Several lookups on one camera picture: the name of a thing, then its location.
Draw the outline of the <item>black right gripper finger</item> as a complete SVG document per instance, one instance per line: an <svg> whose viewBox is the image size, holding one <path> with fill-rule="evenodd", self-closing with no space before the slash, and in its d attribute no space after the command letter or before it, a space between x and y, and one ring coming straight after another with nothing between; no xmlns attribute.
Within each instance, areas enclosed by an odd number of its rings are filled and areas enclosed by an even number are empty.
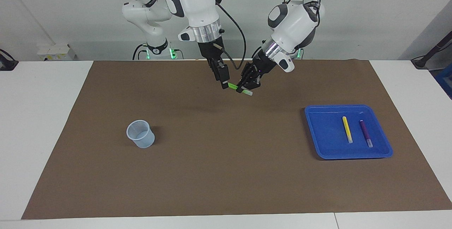
<svg viewBox="0 0 452 229"><path fill-rule="evenodd" d="M228 66L222 61L216 63L216 70L218 72L219 81L222 89L228 89L228 80L230 79Z"/></svg>
<svg viewBox="0 0 452 229"><path fill-rule="evenodd" d="M216 81L219 81L219 73L218 73L218 69L216 66L216 61L214 59L208 59L208 65L211 68Z"/></svg>

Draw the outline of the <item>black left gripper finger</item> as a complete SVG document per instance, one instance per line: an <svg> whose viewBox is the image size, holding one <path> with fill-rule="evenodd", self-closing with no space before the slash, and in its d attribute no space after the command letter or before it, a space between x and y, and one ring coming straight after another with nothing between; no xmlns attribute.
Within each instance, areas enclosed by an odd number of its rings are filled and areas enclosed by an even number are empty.
<svg viewBox="0 0 452 229"><path fill-rule="evenodd" d="M251 81L253 75L255 74L255 64L254 63L246 63L239 82L236 84L237 87L244 87L247 83Z"/></svg>
<svg viewBox="0 0 452 229"><path fill-rule="evenodd" d="M237 87L236 92L242 93L244 90L252 90L259 88L261 86L261 78L262 74L254 74L251 81L247 83L244 87L241 88Z"/></svg>

